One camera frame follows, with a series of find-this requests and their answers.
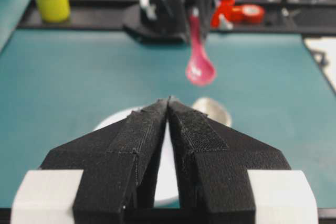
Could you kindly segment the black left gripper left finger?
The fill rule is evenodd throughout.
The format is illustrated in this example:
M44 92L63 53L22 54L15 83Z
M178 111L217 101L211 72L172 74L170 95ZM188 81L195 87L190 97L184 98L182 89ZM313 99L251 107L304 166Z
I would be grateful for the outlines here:
M49 151L43 170L79 169L76 223L123 223L126 208L154 206L167 100Z

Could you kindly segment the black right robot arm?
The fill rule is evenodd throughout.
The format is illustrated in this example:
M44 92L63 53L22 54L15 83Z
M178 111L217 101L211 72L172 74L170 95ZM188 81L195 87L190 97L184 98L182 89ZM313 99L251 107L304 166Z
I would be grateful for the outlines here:
M203 86L216 69L204 39L219 0L139 0L124 26L152 40L192 46L185 73ZM171 99L168 104L180 206L212 223L289 223L291 167L282 152Z

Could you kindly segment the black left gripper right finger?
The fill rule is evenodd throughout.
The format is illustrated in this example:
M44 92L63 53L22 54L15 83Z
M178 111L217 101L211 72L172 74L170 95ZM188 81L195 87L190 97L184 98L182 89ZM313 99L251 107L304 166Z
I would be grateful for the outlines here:
M208 223L254 223L248 170L289 170L283 153L170 98L167 106L180 207Z

